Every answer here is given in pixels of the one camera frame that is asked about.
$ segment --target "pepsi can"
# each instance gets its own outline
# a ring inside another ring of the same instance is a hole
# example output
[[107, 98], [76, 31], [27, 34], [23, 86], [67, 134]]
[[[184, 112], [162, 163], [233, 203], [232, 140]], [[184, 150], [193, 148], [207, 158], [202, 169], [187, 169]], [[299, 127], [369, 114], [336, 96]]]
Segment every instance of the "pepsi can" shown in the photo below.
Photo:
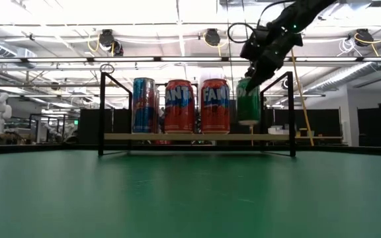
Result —
[[133, 80], [133, 133], [156, 133], [155, 92], [155, 81], [153, 79], [136, 78]]

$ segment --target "sprite can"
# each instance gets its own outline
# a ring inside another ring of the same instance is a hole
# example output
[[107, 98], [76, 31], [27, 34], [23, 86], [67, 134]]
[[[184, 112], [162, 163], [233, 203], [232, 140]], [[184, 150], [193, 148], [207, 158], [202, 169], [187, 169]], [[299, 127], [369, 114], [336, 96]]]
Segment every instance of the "sprite can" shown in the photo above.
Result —
[[239, 80], [237, 83], [237, 120], [239, 124], [253, 126], [259, 122], [260, 101], [259, 87], [255, 87], [249, 93], [245, 88], [251, 78]]

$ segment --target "green table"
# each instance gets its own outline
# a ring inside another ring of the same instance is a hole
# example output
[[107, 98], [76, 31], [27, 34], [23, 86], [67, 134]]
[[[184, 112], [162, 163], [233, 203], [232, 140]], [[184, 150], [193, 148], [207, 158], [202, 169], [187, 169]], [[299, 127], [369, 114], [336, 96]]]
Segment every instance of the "green table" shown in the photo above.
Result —
[[0, 155], [0, 237], [381, 237], [381, 157]]

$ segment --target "metal rack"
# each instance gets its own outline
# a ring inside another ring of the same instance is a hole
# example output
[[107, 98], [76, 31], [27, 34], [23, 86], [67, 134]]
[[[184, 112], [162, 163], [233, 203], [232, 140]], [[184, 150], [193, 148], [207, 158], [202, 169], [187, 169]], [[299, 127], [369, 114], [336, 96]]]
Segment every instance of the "metal rack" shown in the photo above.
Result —
[[[124, 89], [128, 94], [129, 107], [128, 107], [128, 117], [130, 125], [128, 127], [127, 134], [105, 134], [104, 133], [104, 121], [105, 121], [105, 87], [106, 87], [106, 78], [111, 79], [114, 83], [116, 83], [119, 87]], [[295, 144], [295, 127], [289, 127], [289, 135], [270, 135], [266, 134], [265, 128], [265, 119], [264, 119], [264, 92], [270, 89], [273, 85], [277, 84], [284, 78], [287, 78], [289, 82], [293, 82], [292, 72], [286, 72], [278, 79], [276, 79], [273, 83], [268, 85], [264, 90], [260, 93], [261, 98], [261, 117], [260, 117], [260, 131], [259, 134], [228, 134], [228, 135], [201, 135], [201, 134], [132, 134], [132, 92], [127, 89], [124, 85], [122, 85], [119, 81], [113, 78], [106, 72], [101, 72], [101, 103], [99, 105], [99, 131], [98, 131], [98, 155], [104, 155], [104, 147], [106, 139], [119, 139], [119, 140], [127, 140], [128, 145], [126, 148], [119, 146], [119, 149], [126, 149], [127, 151], [131, 151], [133, 149], [139, 150], [212, 150], [218, 151], [221, 150], [220, 146], [210, 146], [209, 149], [206, 146], [199, 145], [151, 145], [151, 146], [140, 146], [140, 145], [132, 145], [133, 140], [181, 140], [181, 141], [189, 141], [189, 140], [222, 140], [222, 141], [235, 141], [235, 140], [245, 140], [245, 141], [260, 141], [259, 147], [245, 147], [244, 150], [248, 151], [264, 151], [266, 147], [261, 143], [261, 141], [288, 141], [289, 142], [289, 156], [294, 157], [296, 155], [296, 144]], [[289, 103], [289, 124], [295, 124], [295, 115], [294, 115], [294, 87], [293, 83], [289, 83], [288, 86], [288, 103]]]

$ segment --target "black metal frame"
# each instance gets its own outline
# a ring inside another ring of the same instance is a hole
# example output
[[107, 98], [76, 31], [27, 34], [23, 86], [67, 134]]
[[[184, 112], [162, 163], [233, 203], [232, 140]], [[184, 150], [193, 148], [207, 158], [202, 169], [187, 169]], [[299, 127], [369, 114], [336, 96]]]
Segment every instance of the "black metal frame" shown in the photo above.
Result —
[[[277, 78], [274, 82], [272, 82], [270, 85], [265, 87], [260, 92], [260, 126], [259, 126], [259, 133], [260, 134], [267, 134], [267, 128], [265, 126], [265, 109], [266, 106], [264, 105], [264, 93], [267, 92], [271, 87], [276, 85], [278, 82], [282, 81], [284, 78], [287, 78], [288, 80], [288, 111], [289, 111], [289, 152], [291, 157], [296, 156], [296, 142], [295, 142], [295, 107], [294, 107], [294, 76], [293, 72], [287, 71], [282, 76]], [[260, 141], [260, 151], [264, 151], [265, 144]]]
[[[120, 82], [118, 82], [115, 78], [113, 78], [110, 74], [106, 73], [106, 72], [101, 72], [101, 86], [100, 86], [100, 103], [99, 103], [99, 129], [98, 129], [98, 155], [104, 155], [104, 128], [105, 128], [105, 124], [104, 124], [104, 121], [105, 121], [105, 113], [104, 113], [104, 109], [105, 109], [105, 85], [106, 85], [106, 78], [109, 78], [111, 79], [111, 81], [113, 81], [115, 84], [117, 84], [119, 87], [121, 87], [122, 89], [124, 89], [128, 94], [129, 94], [129, 108], [128, 108], [128, 111], [129, 111], [129, 122], [130, 122], [130, 126], [129, 126], [129, 132], [128, 133], [132, 133], [132, 98], [133, 98], [133, 94], [132, 92], [126, 88], [125, 86], [123, 86]], [[131, 150], [132, 149], [132, 140], [129, 140], [128, 141], [128, 150]]]
[[[129, 117], [129, 130], [128, 133], [132, 133], [132, 99], [133, 99], [133, 94], [132, 92], [127, 89], [124, 85], [122, 85], [120, 82], [118, 82], [115, 78], [113, 78], [110, 74], [106, 72], [101, 72], [101, 88], [100, 88], [100, 101], [101, 103], [99, 104], [99, 130], [98, 130], [98, 155], [104, 155], [104, 148], [105, 148], [105, 86], [106, 86], [106, 78], [111, 79], [114, 83], [116, 83], [119, 87], [124, 89], [128, 94], [129, 94], [129, 108], [128, 108], [128, 117]], [[293, 74], [291, 71], [286, 72], [282, 76], [280, 76], [278, 79], [276, 79], [273, 83], [268, 85], [264, 90], [261, 91], [260, 93], [260, 99], [261, 99], [261, 117], [260, 117], [260, 134], [266, 134], [266, 128], [265, 128], [265, 120], [263, 118], [264, 116], [264, 92], [269, 90], [272, 86], [277, 84], [278, 82], [282, 81], [282, 79], [287, 78], [289, 82], [292, 82], [288, 86], [288, 103], [289, 103], [289, 124], [290, 125], [295, 125], [295, 112], [294, 112], [294, 87], [293, 87]], [[289, 152], [291, 157], [295, 157], [296, 155], [296, 143], [295, 143], [295, 127], [294, 126], [289, 126]], [[174, 145], [169, 146], [169, 145], [162, 145], [161, 146], [150, 146], [148, 148], [151, 149], [165, 149], [166, 147], [171, 147], [172, 150], [175, 150], [177, 148], [185, 148], [186, 146], [180, 146], [180, 145]], [[201, 147], [198, 146], [193, 146], [192, 147], [194, 150], [199, 150], [202, 149]], [[210, 147], [211, 149], [204, 148], [203, 150], [218, 150], [218, 148], [215, 147]], [[128, 146], [127, 150], [130, 151], [132, 150], [132, 140], [128, 140]], [[264, 151], [263, 143], [260, 141], [260, 151]]]

